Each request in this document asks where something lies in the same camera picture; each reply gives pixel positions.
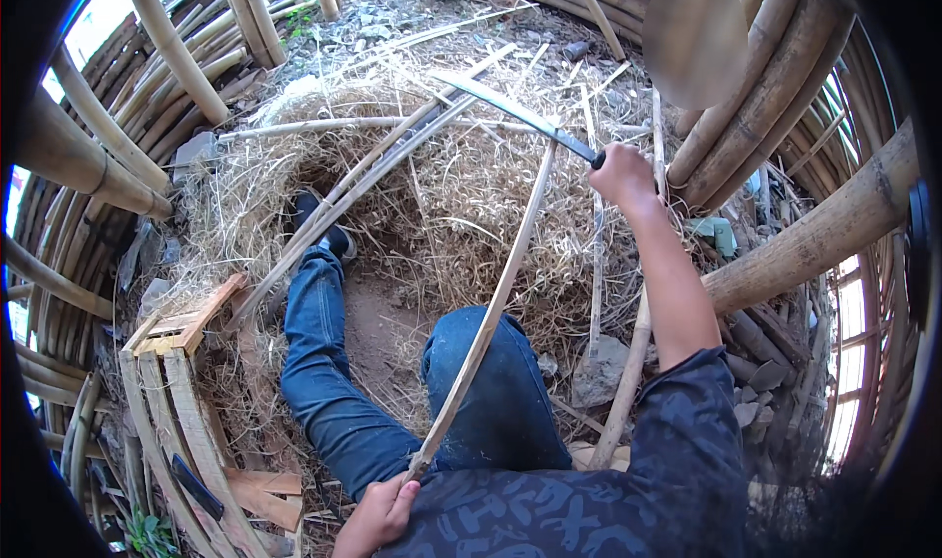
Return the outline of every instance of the dry grass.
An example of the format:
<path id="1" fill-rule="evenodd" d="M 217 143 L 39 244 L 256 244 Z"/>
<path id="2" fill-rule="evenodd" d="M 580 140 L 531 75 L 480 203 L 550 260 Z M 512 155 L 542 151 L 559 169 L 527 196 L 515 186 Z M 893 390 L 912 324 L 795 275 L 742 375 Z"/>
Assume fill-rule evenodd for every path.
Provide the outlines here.
<path id="1" fill-rule="evenodd" d="M 524 12 L 528 16 L 514 16 L 512 21 L 559 22 L 557 15 L 541 10 Z M 604 47 L 599 35 L 581 25 L 570 23 L 569 27 L 582 29 L 580 34 L 595 41 L 596 48 Z M 371 65 L 339 71 L 307 93 L 292 96 L 289 89 L 289 95 L 263 102 L 239 128 L 315 118 L 407 116 L 429 100 L 429 89 L 441 88 L 428 76 L 431 69 L 461 70 L 469 59 L 486 57 L 487 50 L 475 35 L 486 46 L 502 46 L 488 23 L 466 27 L 396 51 Z M 595 91 L 616 66 L 583 64 L 573 73 L 573 66 L 561 56 L 548 53 L 530 69 L 537 47 L 523 42 L 521 49 L 490 69 L 483 82 L 536 112 L 558 115 L 569 132 L 585 139 L 579 86 Z M 650 117 L 650 92 L 644 89 L 649 84 L 638 67 L 640 57 L 632 60 L 632 67 L 591 100 L 595 136 L 600 144 L 631 140 L 642 151 L 650 151 L 650 135 L 625 139 L 619 128 L 640 125 Z M 481 119 L 508 118 L 481 102 L 472 106 L 470 114 Z M 185 216 L 181 258 L 162 270 L 172 284 L 164 310 L 170 313 L 198 302 L 237 271 L 248 273 L 250 285 L 261 281 L 285 245 L 284 222 L 292 197 L 307 185 L 326 193 L 386 132 L 345 128 L 242 140 L 220 147 L 217 159 L 193 164 L 178 198 L 179 212 Z M 460 306 L 486 304 L 510 252 L 547 140 L 499 134 L 500 140 L 480 128 L 446 128 L 340 220 L 356 235 L 365 268 L 394 279 L 406 304 L 418 307 L 428 319 Z M 668 147 L 669 155 L 673 149 Z M 533 349 L 550 352 L 559 361 L 558 380 L 550 389 L 565 399 L 568 377 L 587 340 L 592 303 L 593 199 L 585 170 L 580 158 L 559 149 L 544 206 L 507 306 L 521 320 Z M 605 215 L 602 331 L 629 342 L 642 277 L 630 228 L 614 208 L 607 208 Z M 261 374 L 277 393 L 287 343 L 280 330 L 263 326 L 260 319 L 265 311 L 259 312 L 249 321 L 250 328 L 260 352 Z M 280 326 L 281 314 L 275 318 Z M 415 376 L 421 345 L 416 335 L 402 340 L 391 361 L 407 379 Z M 278 395 L 258 399 L 250 394 L 235 341 L 209 339 L 204 351 L 208 363 L 200 387 L 218 407 L 236 455 L 260 450 L 263 433 L 286 433 L 305 471 L 306 510 L 325 509 L 324 499 L 341 505 L 338 486 L 324 487 L 323 495 L 314 490 L 315 482 L 332 477 L 314 459 L 284 401 Z M 425 394 L 418 384 L 392 381 L 387 387 L 369 390 L 358 372 L 352 369 L 354 382 L 381 408 L 417 435 L 426 433 Z M 269 464 L 274 469 L 283 465 L 279 458 L 271 458 Z M 329 553 L 338 528 L 330 525 L 330 519 L 326 523 L 323 518 L 307 523 L 307 552 Z"/>

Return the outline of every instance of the black handle on ground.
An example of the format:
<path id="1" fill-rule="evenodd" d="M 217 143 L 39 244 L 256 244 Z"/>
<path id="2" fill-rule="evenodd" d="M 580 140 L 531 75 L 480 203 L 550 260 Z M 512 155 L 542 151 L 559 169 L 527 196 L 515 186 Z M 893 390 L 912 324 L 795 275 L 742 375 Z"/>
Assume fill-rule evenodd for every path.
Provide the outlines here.
<path id="1" fill-rule="evenodd" d="M 590 164 L 592 164 L 592 169 L 594 170 L 601 170 L 602 164 L 604 163 L 605 163 L 605 149 L 599 151 L 598 154 L 595 156 L 595 159 L 590 161 Z"/>

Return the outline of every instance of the blue jeans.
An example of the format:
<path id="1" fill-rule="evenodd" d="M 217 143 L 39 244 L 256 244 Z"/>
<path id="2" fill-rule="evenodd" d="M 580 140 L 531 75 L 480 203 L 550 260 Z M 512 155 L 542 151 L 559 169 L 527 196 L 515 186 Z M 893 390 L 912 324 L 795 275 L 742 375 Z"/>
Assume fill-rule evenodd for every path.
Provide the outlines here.
<path id="1" fill-rule="evenodd" d="M 350 382 L 344 351 L 344 272 L 312 246 L 291 281 L 282 394 L 312 446 L 355 501 L 372 481 L 406 470 L 422 442 Z M 422 355 L 420 377 L 438 415 L 484 317 L 468 306 L 442 317 Z M 520 324 L 504 315 L 430 472 L 571 470 L 552 409 Z"/>

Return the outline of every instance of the black shoe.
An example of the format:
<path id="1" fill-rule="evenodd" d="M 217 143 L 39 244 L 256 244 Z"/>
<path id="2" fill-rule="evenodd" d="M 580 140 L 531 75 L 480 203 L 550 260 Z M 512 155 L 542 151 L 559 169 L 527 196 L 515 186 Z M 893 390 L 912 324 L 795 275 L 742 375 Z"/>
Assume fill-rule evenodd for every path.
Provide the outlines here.
<path id="1" fill-rule="evenodd" d="M 323 200 L 323 196 L 318 194 L 312 187 L 304 187 L 301 190 L 298 200 L 295 201 L 297 213 L 293 217 L 296 232 Z M 356 243 L 353 241 L 353 236 L 336 224 L 331 225 L 331 228 L 327 230 L 327 234 L 317 245 L 334 254 L 342 265 L 346 265 L 353 258 L 356 258 Z"/>

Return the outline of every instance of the patterned shirt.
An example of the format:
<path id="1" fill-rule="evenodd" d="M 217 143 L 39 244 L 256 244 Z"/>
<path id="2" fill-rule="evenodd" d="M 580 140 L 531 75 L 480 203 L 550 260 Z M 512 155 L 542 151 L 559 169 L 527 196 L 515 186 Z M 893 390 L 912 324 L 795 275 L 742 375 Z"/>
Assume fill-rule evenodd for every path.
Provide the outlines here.
<path id="1" fill-rule="evenodd" d="M 376 555 L 741 556 L 741 455 L 724 348 L 701 350 L 644 387 L 628 472 L 438 472 Z"/>

